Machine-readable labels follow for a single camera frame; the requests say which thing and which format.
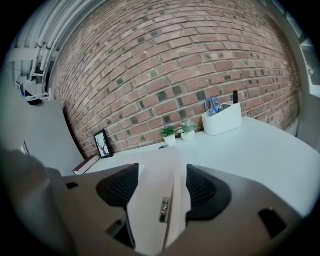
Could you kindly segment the dark red book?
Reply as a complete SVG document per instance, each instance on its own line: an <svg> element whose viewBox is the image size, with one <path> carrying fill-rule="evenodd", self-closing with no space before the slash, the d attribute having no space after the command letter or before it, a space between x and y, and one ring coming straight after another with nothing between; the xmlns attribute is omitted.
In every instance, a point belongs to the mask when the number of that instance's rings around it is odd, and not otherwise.
<svg viewBox="0 0 320 256"><path fill-rule="evenodd" d="M100 157L98 155L91 155L85 161L83 161L80 165L78 165L73 170L73 173L75 175L85 174L99 159Z"/></svg>

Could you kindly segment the small green potted plant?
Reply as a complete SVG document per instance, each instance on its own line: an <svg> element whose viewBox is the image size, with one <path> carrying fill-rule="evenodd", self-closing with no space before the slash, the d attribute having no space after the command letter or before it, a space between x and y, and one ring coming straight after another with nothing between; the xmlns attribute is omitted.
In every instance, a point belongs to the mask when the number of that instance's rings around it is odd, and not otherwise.
<svg viewBox="0 0 320 256"><path fill-rule="evenodd" d="M169 147L176 145L176 133L175 128L172 125L165 126L161 129L160 133Z"/></svg>

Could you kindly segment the white desk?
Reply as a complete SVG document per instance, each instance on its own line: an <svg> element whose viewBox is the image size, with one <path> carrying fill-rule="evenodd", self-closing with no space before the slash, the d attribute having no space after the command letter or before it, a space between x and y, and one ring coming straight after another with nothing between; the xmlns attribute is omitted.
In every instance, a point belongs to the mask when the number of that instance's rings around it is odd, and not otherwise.
<svg viewBox="0 0 320 256"><path fill-rule="evenodd" d="M320 153L274 126L244 117L242 126L192 140L176 140L182 165L193 164L256 181L273 191L302 217L320 196Z"/></svg>

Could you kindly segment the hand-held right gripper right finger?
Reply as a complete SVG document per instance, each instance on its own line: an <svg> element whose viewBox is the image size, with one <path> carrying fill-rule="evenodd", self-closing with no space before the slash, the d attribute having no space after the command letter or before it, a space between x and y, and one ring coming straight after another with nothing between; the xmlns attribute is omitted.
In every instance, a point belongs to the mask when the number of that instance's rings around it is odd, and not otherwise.
<svg viewBox="0 0 320 256"><path fill-rule="evenodd" d="M263 184L188 164L186 228L165 256L271 256L302 217Z"/></svg>

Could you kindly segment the small pale potted plant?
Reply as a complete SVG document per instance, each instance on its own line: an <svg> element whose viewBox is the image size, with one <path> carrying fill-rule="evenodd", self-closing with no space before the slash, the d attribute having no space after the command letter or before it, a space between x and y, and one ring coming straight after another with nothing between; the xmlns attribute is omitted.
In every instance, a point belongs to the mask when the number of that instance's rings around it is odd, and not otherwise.
<svg viewBox="0 0 320 256"><path fill-rule="evenodd" d="M190 141L195 137L197 127L198 125L188 118L180 124L180 127L176 129L176 133L179 134L184 141Z"/></svg>

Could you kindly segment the blue scissors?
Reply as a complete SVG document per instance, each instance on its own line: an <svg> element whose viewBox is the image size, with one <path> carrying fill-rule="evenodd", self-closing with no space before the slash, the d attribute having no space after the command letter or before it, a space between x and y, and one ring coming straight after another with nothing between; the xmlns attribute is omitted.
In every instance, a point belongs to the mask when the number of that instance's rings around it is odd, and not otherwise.
<svg viewBox="0 0 320 256"><path fill-rule="evenodd" d="M221 102L217 97L211 97L205 100L204 106L207 111L217 114L220 111Z"/></svg>

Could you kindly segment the beige box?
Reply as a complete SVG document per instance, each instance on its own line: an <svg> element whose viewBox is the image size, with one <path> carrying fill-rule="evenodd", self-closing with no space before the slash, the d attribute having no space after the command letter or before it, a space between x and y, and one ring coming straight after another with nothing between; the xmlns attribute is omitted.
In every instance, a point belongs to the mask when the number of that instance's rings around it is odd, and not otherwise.
<svg viewBox="0 0 320 256"><path fill-rule="evenodd" d="M176 146L130 158L140 165L138 186L127 206L135 251L156 256L187 227L186 215L191 209L187 165Z"/></svg>

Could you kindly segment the white ceiling pipes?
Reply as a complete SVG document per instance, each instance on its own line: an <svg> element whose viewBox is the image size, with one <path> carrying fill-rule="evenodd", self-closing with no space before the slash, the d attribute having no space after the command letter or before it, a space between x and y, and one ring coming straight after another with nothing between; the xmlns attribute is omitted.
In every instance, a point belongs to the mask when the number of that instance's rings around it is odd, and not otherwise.
<svg viewBox="0 0 320 256"><path fill-rule="evenodd" d="M53 12L48 17L48 20L44 23L44 28L42 29L40 37L37 41L30 72L31 76L36 73L40 53L45 46L45 51L40 66L40 70L42 72L44 71L46 61L49 58L49 52L58 37L58 33L62 30L63 25L66 24L71 15L84 1L85 0L57 0L57 6L55 6Z"/></svg>

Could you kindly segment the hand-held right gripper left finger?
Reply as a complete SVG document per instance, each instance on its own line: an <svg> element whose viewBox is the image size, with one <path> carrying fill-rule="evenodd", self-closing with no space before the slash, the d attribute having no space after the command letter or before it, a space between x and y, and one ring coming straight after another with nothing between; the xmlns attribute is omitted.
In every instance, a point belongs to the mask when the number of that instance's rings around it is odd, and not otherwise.
<svg viewBox="0 0 320 256"><path fill-rule="evenodd" d="M46 169L53 202L77 256L140 256L116 236L130 230L128 204L139 184L139 164L63 177Z"/></svg>

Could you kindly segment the black framed deer picture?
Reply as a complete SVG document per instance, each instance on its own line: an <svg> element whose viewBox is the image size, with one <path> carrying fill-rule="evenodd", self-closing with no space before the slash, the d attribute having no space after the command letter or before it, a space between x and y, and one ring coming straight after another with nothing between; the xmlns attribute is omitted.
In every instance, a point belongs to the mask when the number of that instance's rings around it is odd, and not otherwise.
<svg viewBox="0 0 320 256"><path fill-rule="evenodd" d="M101 159L111 158L114 155L112 147L109 144L105 130L101 130L94 135L94 141Z"/></svg>

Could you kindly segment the white pen holder tray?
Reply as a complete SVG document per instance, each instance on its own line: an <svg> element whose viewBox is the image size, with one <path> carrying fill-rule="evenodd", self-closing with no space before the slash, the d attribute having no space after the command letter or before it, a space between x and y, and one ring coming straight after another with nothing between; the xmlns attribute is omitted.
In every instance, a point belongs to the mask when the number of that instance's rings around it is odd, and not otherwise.
<svg viewBox="0 0 320 256"><path fill-rule="evenodd" d="M209 136L217 136L240 128L243 125L241 104L233 102L223 103L219 113L202 114L204 132Z"/></svg>

